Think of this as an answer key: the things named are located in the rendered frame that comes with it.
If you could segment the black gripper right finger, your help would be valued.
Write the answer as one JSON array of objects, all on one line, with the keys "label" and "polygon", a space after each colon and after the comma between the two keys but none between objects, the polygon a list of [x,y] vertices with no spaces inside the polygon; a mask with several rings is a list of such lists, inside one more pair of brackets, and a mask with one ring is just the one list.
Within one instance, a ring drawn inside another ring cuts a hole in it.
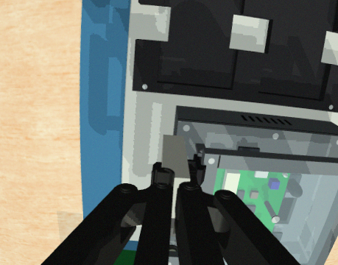
[{"label": "black gripper right finger", "polygon": [[174,135],[174,145],[172,218],[179,265],[300,265],[235,193],[203,192],[184,136]]}]

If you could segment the green open-top bin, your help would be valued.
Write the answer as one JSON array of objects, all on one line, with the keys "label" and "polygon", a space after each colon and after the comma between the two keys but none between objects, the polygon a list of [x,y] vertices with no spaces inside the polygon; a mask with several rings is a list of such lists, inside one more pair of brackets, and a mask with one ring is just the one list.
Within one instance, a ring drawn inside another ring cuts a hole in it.
[{"label": "green open-top bin", "polygon": [[122,250],[113,265],[133,265],[135,260],[135,250]]}]

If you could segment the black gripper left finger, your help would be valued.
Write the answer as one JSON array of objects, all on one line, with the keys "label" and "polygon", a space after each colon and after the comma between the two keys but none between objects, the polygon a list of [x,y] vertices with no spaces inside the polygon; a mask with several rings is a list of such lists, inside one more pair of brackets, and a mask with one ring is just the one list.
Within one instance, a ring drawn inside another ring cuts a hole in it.
[{"label": "black gripper left finger", "polygon": [[133,265],[169,265],[175,182],[174,136],[163,135],[150,186],[117,185],[41,265],[113,265],[138,225]]}]

